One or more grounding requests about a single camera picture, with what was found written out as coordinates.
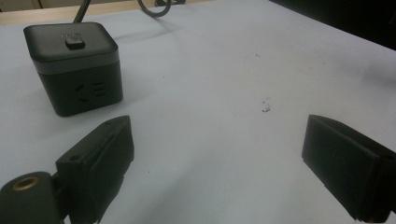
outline white table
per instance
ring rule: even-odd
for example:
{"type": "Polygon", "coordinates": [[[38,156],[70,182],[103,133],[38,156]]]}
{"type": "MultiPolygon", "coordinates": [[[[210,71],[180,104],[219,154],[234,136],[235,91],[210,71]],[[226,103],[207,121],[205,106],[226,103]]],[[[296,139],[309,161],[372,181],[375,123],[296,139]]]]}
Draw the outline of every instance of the white table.
{"type": "Polygon", "coordinates": [[[337,119],[395,149],[395,51],[263,0],[85,21],[119,44],[124,99],[70,118],[38,78],[28,24],[0,26],[1,186],[53,174],[96,126],[130,115],[135,160],[103,224],[355,223],[303,163],[306,122],[337,119]]]}

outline black box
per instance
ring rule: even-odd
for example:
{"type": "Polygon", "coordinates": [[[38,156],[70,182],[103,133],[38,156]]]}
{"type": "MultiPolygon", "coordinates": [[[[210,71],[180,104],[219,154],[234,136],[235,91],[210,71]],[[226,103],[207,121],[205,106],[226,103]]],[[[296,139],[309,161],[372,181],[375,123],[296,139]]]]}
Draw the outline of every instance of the black box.
{"type": "Polygon", "coordinates": [[[35,69],[59,116],[122,100],[119,47],[101,24],[33,25],[23,31],[35,69]]]}

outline white surface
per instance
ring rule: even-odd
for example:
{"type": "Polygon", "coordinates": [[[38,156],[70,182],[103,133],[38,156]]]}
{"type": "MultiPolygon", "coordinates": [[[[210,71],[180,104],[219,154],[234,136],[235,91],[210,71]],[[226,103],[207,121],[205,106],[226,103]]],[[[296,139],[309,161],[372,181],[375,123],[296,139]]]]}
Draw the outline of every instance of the white surface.
{"type": "Polygon", "coordinates": [[[97,125],[130,115],[135,160],[103,224],[355,223],[301,159],[306,122],[337,119],[396,148],[395,51],[262,0],[85,21],[120,46],[124,100],[66,119],[35,72],[26,24],[0,27],[1,186],[53,174],[97,125]]]}

